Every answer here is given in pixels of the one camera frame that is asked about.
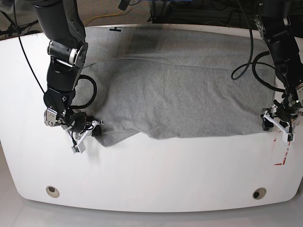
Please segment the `grey T-shirt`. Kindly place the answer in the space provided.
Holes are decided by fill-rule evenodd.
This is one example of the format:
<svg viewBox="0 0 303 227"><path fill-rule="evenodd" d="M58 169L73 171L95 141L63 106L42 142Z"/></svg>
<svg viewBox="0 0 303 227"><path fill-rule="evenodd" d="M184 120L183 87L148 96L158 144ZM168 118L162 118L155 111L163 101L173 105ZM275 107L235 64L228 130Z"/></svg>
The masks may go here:
<svg viewBox="0 0 303 227"><path fill-rule="evenodd" d="M262 132L261 110L274 93L251 70L231 74L261 40L208 32L123 27L86 29L83 74L98 88L86 112L104 122L97 141L113 146L137 133L154 139Z"/></svg>

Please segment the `red tape marking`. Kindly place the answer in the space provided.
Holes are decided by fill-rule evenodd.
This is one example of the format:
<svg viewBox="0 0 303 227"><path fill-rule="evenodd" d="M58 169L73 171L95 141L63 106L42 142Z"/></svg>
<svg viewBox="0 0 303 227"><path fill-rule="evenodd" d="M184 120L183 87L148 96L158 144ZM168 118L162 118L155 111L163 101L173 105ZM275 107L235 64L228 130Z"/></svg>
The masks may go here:
<svg viewBox="0 0 303 227"><path fill-rule="evenodd" d="M285 142L281 138L275 138L271 150L271 160L274 166L282 166L290 149L291 142Z"/></svg>

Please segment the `right table grommet hole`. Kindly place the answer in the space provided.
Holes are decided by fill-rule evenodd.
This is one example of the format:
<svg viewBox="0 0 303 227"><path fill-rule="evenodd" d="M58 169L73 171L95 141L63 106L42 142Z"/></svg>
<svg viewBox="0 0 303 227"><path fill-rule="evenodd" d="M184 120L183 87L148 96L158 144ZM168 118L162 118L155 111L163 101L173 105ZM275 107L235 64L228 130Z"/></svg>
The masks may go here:
<svg viewBox="0 0 303 227"><path fill-rule="evenodd" d="M254 191L252 197L255 200L260 200L262 199L267 193L267 190L265 188L258 188Z"/></svg>

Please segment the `table grommet hole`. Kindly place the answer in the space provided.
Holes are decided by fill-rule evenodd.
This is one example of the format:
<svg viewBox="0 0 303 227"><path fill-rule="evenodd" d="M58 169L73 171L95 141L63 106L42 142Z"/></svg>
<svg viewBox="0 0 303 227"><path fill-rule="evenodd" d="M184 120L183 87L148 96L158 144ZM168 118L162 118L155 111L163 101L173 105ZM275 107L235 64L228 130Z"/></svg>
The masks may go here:
<svg viewBox="0 0 303 227"><path fill-rule="evenodd" d="M59 191L55 187L52 187L52 186L47 186L46 192L52 198L58 198L60 196Z"/></svg>
<svg viewBox="0 0 303 227"><path fill-rule="evenodd" d="M262 199L267 193L267 190L265 188L258 188L254 191L252 197L255 200L260 200Z"/></svg>

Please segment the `left table grommet hole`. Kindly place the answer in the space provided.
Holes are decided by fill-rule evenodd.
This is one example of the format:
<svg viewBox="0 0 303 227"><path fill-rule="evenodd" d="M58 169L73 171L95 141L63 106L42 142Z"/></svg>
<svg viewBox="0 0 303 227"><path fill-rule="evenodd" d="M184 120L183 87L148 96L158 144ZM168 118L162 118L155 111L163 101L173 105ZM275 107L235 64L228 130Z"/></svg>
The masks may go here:
<svg viewBox="0 0 303 227"><path fill-rule="evenodd" d="M60 196L59 191L55 187L52 187L52 186L47 186L46 192L52 198L58 198Z"/></svg>

